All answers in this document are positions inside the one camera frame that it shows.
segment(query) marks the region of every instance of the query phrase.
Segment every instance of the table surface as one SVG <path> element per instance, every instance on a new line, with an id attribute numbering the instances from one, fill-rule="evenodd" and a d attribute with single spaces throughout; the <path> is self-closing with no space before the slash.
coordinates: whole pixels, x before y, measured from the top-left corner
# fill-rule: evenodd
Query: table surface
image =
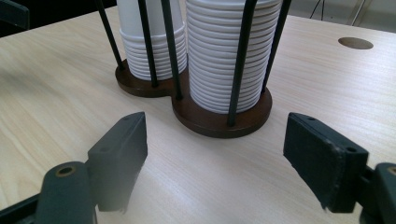
<path id="1" fill-rule="evenodd" d="M 122 58 L 118 12 L 107 10 Z M 372 49 L 350 49 L 344 36 Z M 128 211 L 99 223 L 358 223 L 323 211 L 283 157 L 289 112 L 320 119 L 396 162 L 396 35 L 289 16 L 268 88 L 273 108 L 257 132 L 235 139 L 194 133 L 169 97 L 124 92 L 99 14 L 0 39 L 0 209 L 40 191 L 44 174 L 88 150 L 121 117 L 145 111 L 148 158 Z"/>

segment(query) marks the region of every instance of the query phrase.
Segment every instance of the black metal rod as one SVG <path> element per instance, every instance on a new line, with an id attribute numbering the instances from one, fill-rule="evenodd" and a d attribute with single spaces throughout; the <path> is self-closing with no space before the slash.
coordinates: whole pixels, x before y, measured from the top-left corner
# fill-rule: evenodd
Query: black metal rod
<path id="1" fill-rule="evenodd" d="M 286 18 L 288 17 L 291 0 L 284 0 L 282 8 L 280 9 L 279 18 L 277 20 L 276 30 L 274 34 L 273 44 L 271 46 L 270 58 L 268 59 L 267 69 L 265 70 L 264 81 L 262 82 L 262 92 L 265 92 L 268 78 L 270 77 L 272 65 L 274 63 L 277 46 L 279 45 L 280 36 L 282 35 L 283 27 L 285 26 Z"/>
<path id="2" fill-rule="evenodd" d="M 102 0 L 95 0 L 96 7 L 98 8 L 102 23 L 105 26 L 108 41 L 110 42 L 111 48 L 113 49 L 114 57 L 116 58 L 117 64 L 120 70 L 124 70 L 125 67 L 122 64 L 119 49 L 117 48 L 116 40 L 114 39 L 113 33 L 111 32 L 110 23 L 108 23 L 105 7 L 103 6 Z"/>
<path id="3" fill-rule="evenodd" d="M 157 72 L 155 70 L 154 53 L 152 50 L 151 34 L 149 31 L 149 16 L 148 16 L 148 9 L 146 6 L 146 0 L 138 0 L 138 3 L 139 3 L 139 11 L 140 11 L 140 20 L 142 21 L 142 27 L 143 27 L 143 35 L 145 37 L 146 52 L 148 55 L 148 67 L 151 76 L 151 86 L 157 87 L 158 86 Z"/>
<path id="4" fill-rule="evenodd" d="M 176 99 L 183 99 L 183 95 L 181 93 L 180 87 L 180 79 L 178 77 L 178 65 L 177 65 L 177 54 L 176 54 L 176 44 L 175 44 L 175 35 L 172 23 L 172 12 L 171 12 L 171 4 L 169 0 L 161 0 L 163 5 L 163 20 L 165 22 L 165 31 L 166 31 L 166 39 L 168 42 L 169 49 L 169 57 L 171 60 L 171 68 L 172 68 L 172 76 L 174 80 Z"/>
<path id="5" fill-rule="evenodd" d="M 231 92 L 230 108 L 228 110 L 227 125 L 235 125 L 236 108 L 238 106 L 239 92 L 241 91 L 242 75 L 244 73 L 245 60 L 248 51 L 251 23 L 253 21 L 254 8 L 257 0 L 247 0 L 242 16 L 242 26 L 239 35 L 238 51 L 236 54 L 235 70 L 233 74 L 233 89 Z"/>

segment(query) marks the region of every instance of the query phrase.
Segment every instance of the dark wood base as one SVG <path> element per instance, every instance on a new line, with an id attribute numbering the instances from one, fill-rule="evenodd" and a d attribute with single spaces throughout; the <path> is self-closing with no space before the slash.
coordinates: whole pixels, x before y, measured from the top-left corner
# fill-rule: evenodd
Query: dark wood base
<path id="1" fill-rule="evenodd" d="M 189 70 L 180 74 L 180 86 L 183 99 L 174 96 L 173 79 L 159 81 L 158 87 L 151 87 L 150 81 L 134 77 L 128 64 L 123 61 L 125 69 L 116 69 L 116 78 L 120 87 L 132 95 L 141 97 L 172 97 L 172 107 L 177 119 L 189 129 L 209 137 L 235 138 L 253 133 L 268 120 L 272 108 L 272 96 L 268 89 L 262 93 L 259 102 L 249 110 L 236 115 L 235 125 L 227 125 L 228 115 L 207 111 L 196 104 L 190 96 Z"/>

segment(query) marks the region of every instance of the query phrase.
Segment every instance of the bolt hole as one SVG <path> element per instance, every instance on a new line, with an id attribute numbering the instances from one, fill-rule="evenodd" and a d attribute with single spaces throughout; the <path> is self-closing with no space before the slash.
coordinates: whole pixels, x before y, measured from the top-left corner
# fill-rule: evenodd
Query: bolt hole
<path id="1" fill-rule="evenodd" d="M 353 147 L 347 147 L 346 150 L 348 152 L 356 152 L 357 151 L 356 148 L 353 148 Z"/>
<path id="2" fill-rule="evenodd" d="M 56 172 L 56 176 L 58 177 L 64 177 L 64 176 L 68 176 L 73 174 L 76 171 L 76 167 L 74 166 L 65 166 L 60 168 L 57 172 Z"/>

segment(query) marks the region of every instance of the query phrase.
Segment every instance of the black plastic part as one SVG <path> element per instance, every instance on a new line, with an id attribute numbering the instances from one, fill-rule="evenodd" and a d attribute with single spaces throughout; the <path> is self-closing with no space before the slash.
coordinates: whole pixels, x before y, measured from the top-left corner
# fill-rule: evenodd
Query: black plastic part
<path id="1" fill-rule="evenodd" d="M 43 181 L 35 224 L 96 223 L 85 164 L 71 161 L 49 170 Z"/>
<path id="2" fill-rule="evenodd" d="M 381 217 L 375 217 L 370 214 L 366 209 L 361 210 L 361 215 L 359 216 L 359 223 L 360 224 L 384 224 L 384 221 Z"/>
<path id="3" fill-rule="evenodd" d="M 284 156 L 323 208 L 351 213 L 369 153 L 317 119 L 290 113 Z"/>
<path id="4" fill-rule="evenodd" d="M 138 0 L 138 3 L 139 3 L 139 11 L 140 11 L 140 20 L 142 21 L 143 34 L 145 37 L 146 53 L 148 55 L 148 67 L 151 76 L 151 86 L 157 87 L 158 86 L 157 72 L 155 69 L 154 53 L 152 50 L 152 43 L 151 43 L 151 34 L 149 31 L 149 16 L 146 7 L 146 0 Z"/>
<path id="5" fill-rule="evenodd" d="M 180 87 L 180 78 L 178 75 L 178 65 L 177 65 L 177 53 L 175 44 L 174 28 L 172 23 L 172 11 L 171 4 L 169 0 L 161 0 L 163 7 L 163 20 L 165 23 L 166 40 L 168 42 L 169 58 L 171 61 L 172 76 L 174 80 L 174 88 L 176 93 L 176 99 L 182 100 L 183 94 Z"/>
<path id="6" fill-rule="evenodd" d="M 144 112 L 120 119 L 90 149 L 86 164 L 100 211 L 126 210 L 147 155 Z"/>
<path id="7" fill-rule="evenodd" d="M 228 109 L 227 125 L 235 125 L 236 108 L 238 107 L 239 92 L 241 91 L 242 75 L 244 73 L 245 60 L 248 51 L 251 23 L 253 21 L 254 8 L 257 0 L 245 2 L 242 16 L 241 31 L 239 34 L 238 51 L 236 52 L 235 70 L 233 71 L 233 88 L 231 91 L 230 107 Z"/>
<path id="8" fill-rule="evenodd" d="M 35 209 L 37 208 L 38 194 L 19 203 L 11 205 L 0 211 L 0 223 L 9 224 L 22 222 L 30 223 L 27 220 L 34 221 Z"/>
<path id="9" fill-rule="evenodd" d="M 384 223 L 396 223 L 396 164 L 380 163 L 375 167 L 374 189 Z"/>
<path id="10" fill-rule="evenodd" d="M 0 21 L 6 21 L 24 30 L 29 30 L 29 8 L 8 0 L 0 0 L 0 8 Z"/>
<path id="11" fill-rule="evenodd" d="M 366 170 L 356 184 L 356 201 L 363 207 L 361 218 L 368 223 L 382 223 L 373 185 L 374 170 L 366 166 Z"/>
<path id="12" fill-rule="evenodd" d="M 124 70 L 125 67 L 122 64 L 122 59 L 119 53 L 119 49 L 117 48 L 116 40 L 114 39 L 114 35 L 111 32 L 110 23 L 108 22 L 107 15 L 105 12 L 105 7 L 103 6 L 102 0 L 94 0 L 96 7 L 98 8 L 100 18 L 102 19 L 102 23 L 105 26 L 106 34 L 108 41 L 110 42 L 111 49 L 113 50 L 114 57 L 116 58 L 117 65 L 120 70 Z"/>

